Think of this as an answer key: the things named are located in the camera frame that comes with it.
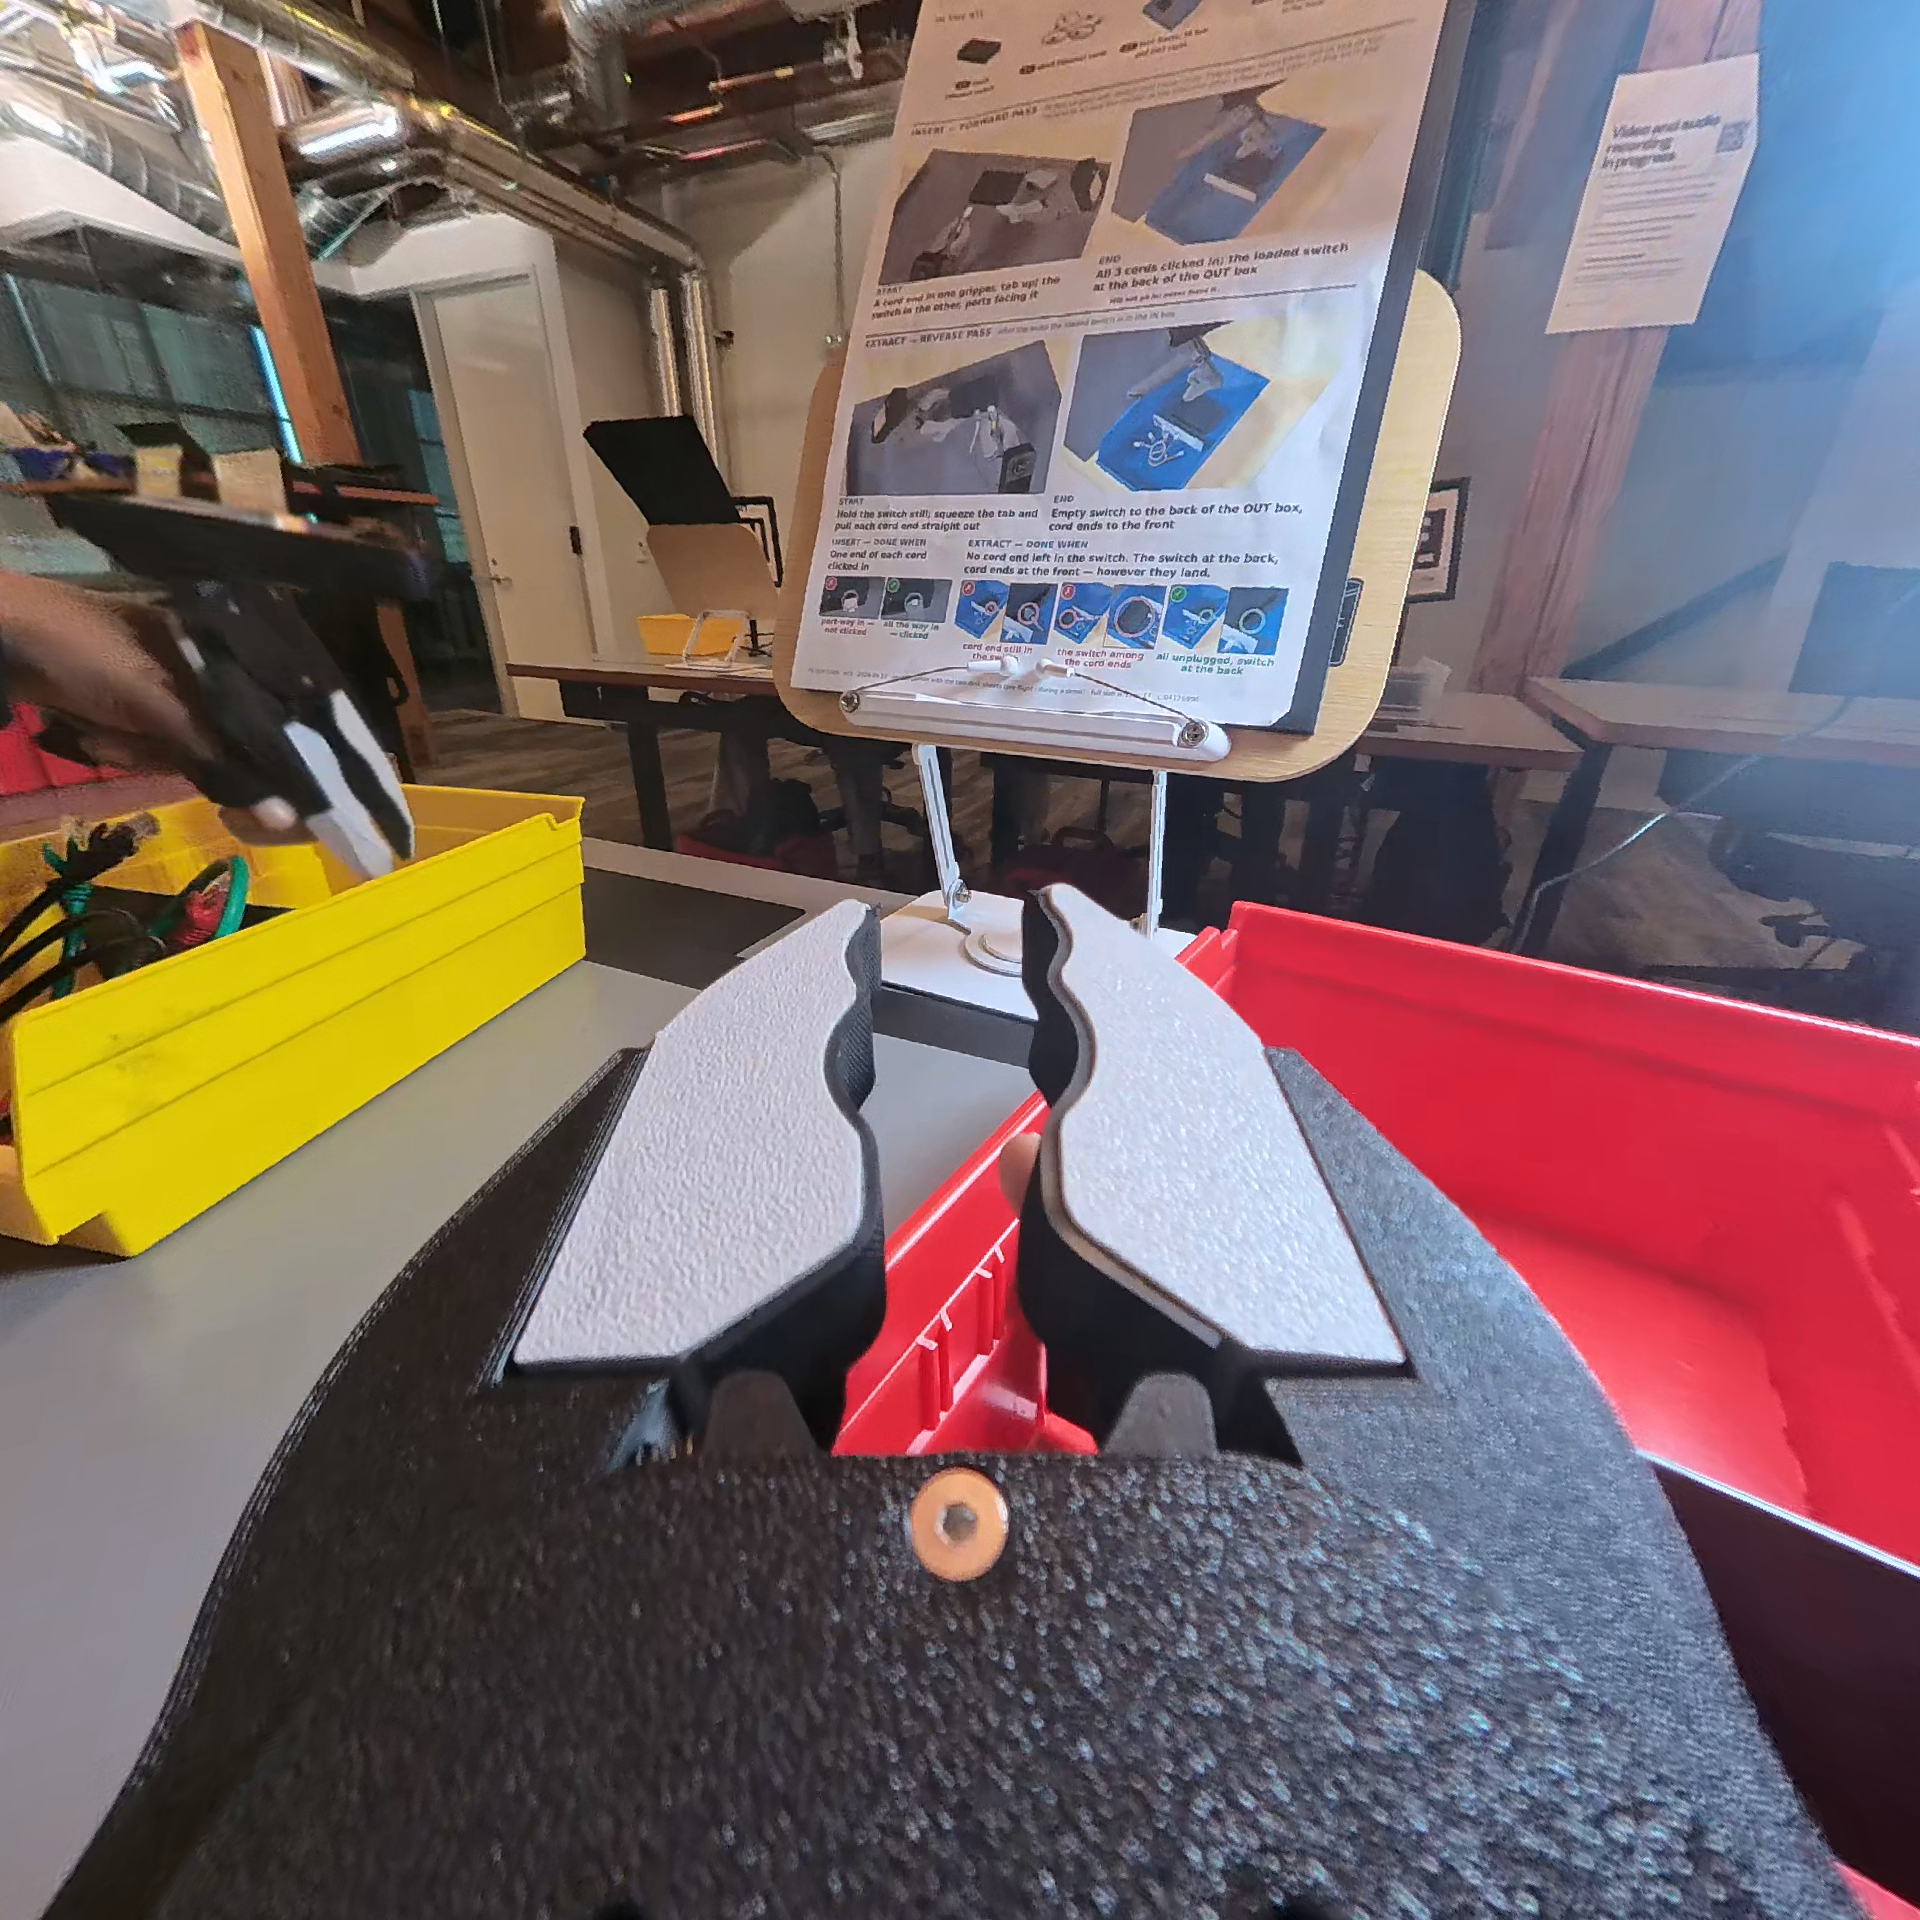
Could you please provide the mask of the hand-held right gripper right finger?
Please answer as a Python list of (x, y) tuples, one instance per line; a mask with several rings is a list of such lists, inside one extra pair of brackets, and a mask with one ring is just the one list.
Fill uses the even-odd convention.
[(1265, 1045), (1098, 900), (1020, 909), (1046, 1123), (1019, 1207), (1019, 1306), (1049, 1410), (1098, 1449), (1138, 1387), (1201, 1444), (1297, 1456), (1277, 1380), (1408, 1380), (1372, 1283)]

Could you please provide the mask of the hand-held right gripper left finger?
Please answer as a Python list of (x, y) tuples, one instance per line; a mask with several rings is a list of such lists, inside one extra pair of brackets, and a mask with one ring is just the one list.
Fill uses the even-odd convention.
[(511, 1367), (640, 1370), (682, 1426), (769, 1372), (842, 1426), (884, 1325), (876, 913), (842, 900), (686, 1001), (625, 1071), (561, 1207)]

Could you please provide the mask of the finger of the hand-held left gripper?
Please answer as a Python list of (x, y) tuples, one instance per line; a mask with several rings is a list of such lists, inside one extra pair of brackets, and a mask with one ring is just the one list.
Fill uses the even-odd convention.
[(331, 741), (293, 718), (279, 727), (279, 798), (302, 823), (345, 823), (359, 806)]
[(415, 822), (396, 768), (349, 689), (321, 708), (321, 843), (360, 882), (415, 859)]

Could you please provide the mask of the yellow plastic bin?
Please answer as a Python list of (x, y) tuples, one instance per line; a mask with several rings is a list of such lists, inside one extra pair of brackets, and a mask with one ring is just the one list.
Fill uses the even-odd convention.
[(155, 905), (241, 854), (267, 919), (3, 1024), (3, 1235), (144, 1252), (584, 959), (578, 798), (406, 799), (415, 861), (370, 882), (157, 806), (106, 885)]

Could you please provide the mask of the person's left hand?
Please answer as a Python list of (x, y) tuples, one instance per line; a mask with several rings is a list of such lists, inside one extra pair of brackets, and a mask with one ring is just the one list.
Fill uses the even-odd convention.
[(84, 757), (188, 777), (210, 798), (214, 748), (157, 655), (159, 638), (155, 608), (3, 569), (3, 722), (29, 702), (65, 720)]

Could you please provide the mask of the wooden office table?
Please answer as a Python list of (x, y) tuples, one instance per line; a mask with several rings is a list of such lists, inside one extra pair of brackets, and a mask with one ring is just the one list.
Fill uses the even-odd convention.
[(508, 662), (508, 683), (556, 683), (561, 718), (625, 732), (640, 841), (678, 847), (661, 732), (695, 729), (756, 745), (826, 749), (826, 732), (798, 720), (767, 662), (654, 661), (654, 662)]

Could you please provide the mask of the white door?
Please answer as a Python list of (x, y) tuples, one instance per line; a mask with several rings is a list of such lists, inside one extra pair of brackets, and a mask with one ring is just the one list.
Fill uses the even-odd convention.
[(588, 593), (536, 274), (413, 296), (503, 710), (565, 720)]

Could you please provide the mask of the document stand with black sheet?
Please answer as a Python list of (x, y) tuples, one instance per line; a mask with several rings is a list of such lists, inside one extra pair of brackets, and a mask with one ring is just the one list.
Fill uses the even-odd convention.
[(642, 516), (669, 614), (745, 614), (749, 647), (719, 662), (767, 662), (784, 587), (777, 503), (735, 496), (689, 414), (596, 418), (584, 439)]

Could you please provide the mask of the printed instruction sheet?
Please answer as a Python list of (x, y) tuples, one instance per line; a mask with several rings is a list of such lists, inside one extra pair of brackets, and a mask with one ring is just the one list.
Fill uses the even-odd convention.
[(924, 2), (807, 689), (1117, 650), (1305, 732), (1472, 2)]

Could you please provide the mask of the wooden support post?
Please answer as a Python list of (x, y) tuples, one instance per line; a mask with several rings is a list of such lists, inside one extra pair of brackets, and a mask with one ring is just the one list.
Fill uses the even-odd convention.
[(302, 459), (359, 462), (360, 444), (312, 278), (260, 61), (248, 42), (198, 21), (178, 31), (178, 51)]

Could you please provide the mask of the silver ventilation duct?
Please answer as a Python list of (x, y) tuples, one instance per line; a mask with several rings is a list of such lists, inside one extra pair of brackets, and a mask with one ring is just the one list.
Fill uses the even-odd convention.
[(3, 164), (59, 162), (84, 204), (48, 188), (3, 232), (109, 229), (155, 249), (237, 262), (179, 63), (179, 31), (229, 35), (267, 89), (302, 81), (321, 100), (275, 129), (312, 262), (334, 256), (406, 197), (441, 215), (503, 215), (656, 282), (707, 278), (695, 245), (642, 206), (548, 168), (506, 129), (415, 87), (417, 67), (345, 2), (3, 2)]

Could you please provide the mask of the white wall notice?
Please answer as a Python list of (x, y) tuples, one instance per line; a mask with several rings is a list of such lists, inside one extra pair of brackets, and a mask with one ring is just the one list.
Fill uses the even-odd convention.
[(1757, 156), (1758, 58), (1621, 74), (1543, 331), (1700, 317)]

